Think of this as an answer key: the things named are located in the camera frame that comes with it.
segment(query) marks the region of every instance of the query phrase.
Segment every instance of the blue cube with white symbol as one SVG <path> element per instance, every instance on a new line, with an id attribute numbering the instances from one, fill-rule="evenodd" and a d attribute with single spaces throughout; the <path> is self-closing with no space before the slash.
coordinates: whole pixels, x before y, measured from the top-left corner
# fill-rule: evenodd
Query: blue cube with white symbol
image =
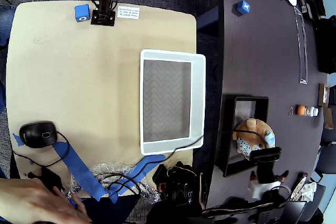
<path id="1" fill-rule="evenodd" d="M 75 6 L 75 18 L 77 22 L 90 19 L 89 5 Z"/>
<path id="2" fill-rule="evenodd" d="M 250 12 L 250 5 L 245 0 L 242 0 L 237 4 L 237 11 L 241 14 L 247 14 Z"/>

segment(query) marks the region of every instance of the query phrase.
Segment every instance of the stuffed animal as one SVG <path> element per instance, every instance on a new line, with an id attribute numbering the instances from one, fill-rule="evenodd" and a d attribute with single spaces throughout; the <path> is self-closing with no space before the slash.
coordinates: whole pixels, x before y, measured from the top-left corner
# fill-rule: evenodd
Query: stuffed animal
<path id="1" fill-rule="evenodd" d="M 275 147 L 274 132 L 267 123 L 259 119 L 250 118 L 243 121 L 236 130 L 254 131 L 264 137 L 267 148 Z M 251 151 L 265 149 L 265 142 L 253 133 L 233 132 L 233 140 L 237 141 L 237 152 L 242 153 L 248 160 Z"/>

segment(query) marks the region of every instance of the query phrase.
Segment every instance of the black computer mouse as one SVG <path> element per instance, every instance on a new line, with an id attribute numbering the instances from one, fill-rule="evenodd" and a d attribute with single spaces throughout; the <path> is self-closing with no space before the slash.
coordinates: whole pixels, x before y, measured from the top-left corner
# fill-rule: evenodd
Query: black computer mouse
<path id="1" fill-rule="evenodd" d="M 19 134 L 22 142 L 30 148 L 43 148 L 57 141 L 57 130 L 52 122 L 25 124 Z"/>

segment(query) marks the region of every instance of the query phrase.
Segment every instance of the person's hand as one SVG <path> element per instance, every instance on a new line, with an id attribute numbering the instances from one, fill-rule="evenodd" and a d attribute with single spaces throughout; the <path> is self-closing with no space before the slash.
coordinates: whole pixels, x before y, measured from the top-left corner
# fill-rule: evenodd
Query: person's hand
<path id="1" fill-rule="evenodd" d="M 54 194 L 37 179 L 0 179 L 0 216 L 13 224 L 39 221 L 55 224 L 88 224 L 84 204 L 73 195 L 76 210 L 56 188 Z"/>

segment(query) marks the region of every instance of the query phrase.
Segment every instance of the bubble wrap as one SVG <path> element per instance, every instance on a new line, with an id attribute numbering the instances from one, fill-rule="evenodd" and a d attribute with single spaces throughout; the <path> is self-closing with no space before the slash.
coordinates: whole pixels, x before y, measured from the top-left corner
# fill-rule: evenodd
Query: bubble wrap
<path id="1" fill-rule="evenodd" d="M 127 166 L 127 165 L 116 165 L 113 163 L 103 163 L 99 165 L 95 165 L 92 168 L 89 169 L 93 176 L 100 181 L 100 183 L 107 188 L 111 182 L 117 181 L 120 177 L 114 176 L 114 177 L 108 177 L 111 173 L 120 173 L 124 174 L 128 177 L 132 177 L 131 172 L 133 171 L 133 167 Z M 148 182 L 146 177 L 144 177 L 139 183 L 138 183 L 141 192 L 140 194 L 142 197 L 147 200 L 149 203 L 154 204 L 156 202 L 160 201 L 160 193 L 156 191 L 154 188 L 152 188 Z M 131 189 L 138 193 L 138 189 L 136 186 L 131 187 Z M 71 181 L 69 190 L 66 194 L 68 198 L 71 197 L 73 193 L 80 193 L 82 188 L 76 181 L 75 177 L 71 175 Z"/>

